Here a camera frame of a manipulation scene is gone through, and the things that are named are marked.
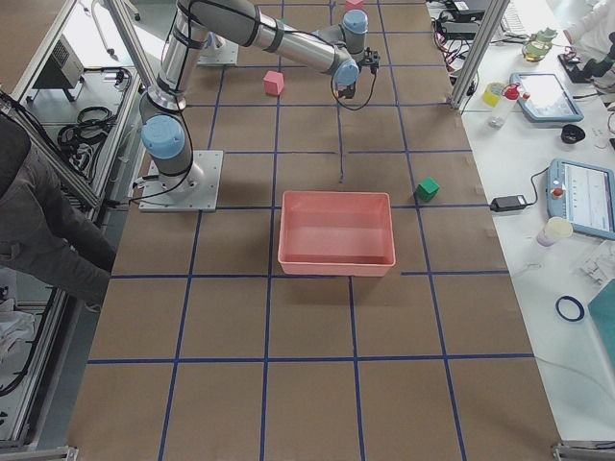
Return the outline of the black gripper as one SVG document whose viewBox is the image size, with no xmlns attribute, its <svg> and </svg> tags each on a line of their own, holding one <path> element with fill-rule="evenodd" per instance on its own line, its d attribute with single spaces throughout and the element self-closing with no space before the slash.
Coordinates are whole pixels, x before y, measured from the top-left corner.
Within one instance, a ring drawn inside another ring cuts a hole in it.
<svg viewBox="0 0 615 461">
<path fill-rule="evenodd" d="M 335 96 L 337 99 L 353 99 L 356 94 L 356 85 L 338 85 L 335 88 Z"/>
</svg>

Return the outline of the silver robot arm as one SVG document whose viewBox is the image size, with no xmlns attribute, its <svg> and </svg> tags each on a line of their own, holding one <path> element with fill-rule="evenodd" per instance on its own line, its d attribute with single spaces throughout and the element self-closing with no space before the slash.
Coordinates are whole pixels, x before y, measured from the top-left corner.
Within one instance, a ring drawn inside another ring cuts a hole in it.
<svg viewBox="0 0 615 461">
<path fill-rule="evenodd" d="M 234 65 L 254 46 L 331 76 L 336 100 L 355 94 L 359 73 L 380 57 L 365 44 L 368 17 L 350 10 L 339 24 L 304 32 L 249 1 L 180 1 L 156 79 L 139 103 L 141 141 L 152 163 L 139 203 L 147 211 L 216 208 L 223 154 L 197 151 L 184 120 L 185 93 L 198 64 Z"/>
</svg>

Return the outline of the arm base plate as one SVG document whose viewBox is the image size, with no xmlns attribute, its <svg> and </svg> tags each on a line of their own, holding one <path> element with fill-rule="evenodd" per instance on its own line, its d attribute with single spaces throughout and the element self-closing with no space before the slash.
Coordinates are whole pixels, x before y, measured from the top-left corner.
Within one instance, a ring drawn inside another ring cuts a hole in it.
<svg viewBox="0 0 615 461">
<path fill-rule="evenodd" d="M 224 153 L 217 150 L 197 150 L 187 179 L 158 176 L 144 185 L 144 198 L 138 201 L 143 212 L 214 212 L 217 207 L 218 190 Z"/>
<path fill-rule="evenodd" d="M 238 45 L 225 42 L 221 46 L 215 43 L 206 44 L 197 60 L 198 66 L 235 66 L 238 56 Z"/>
</svg>

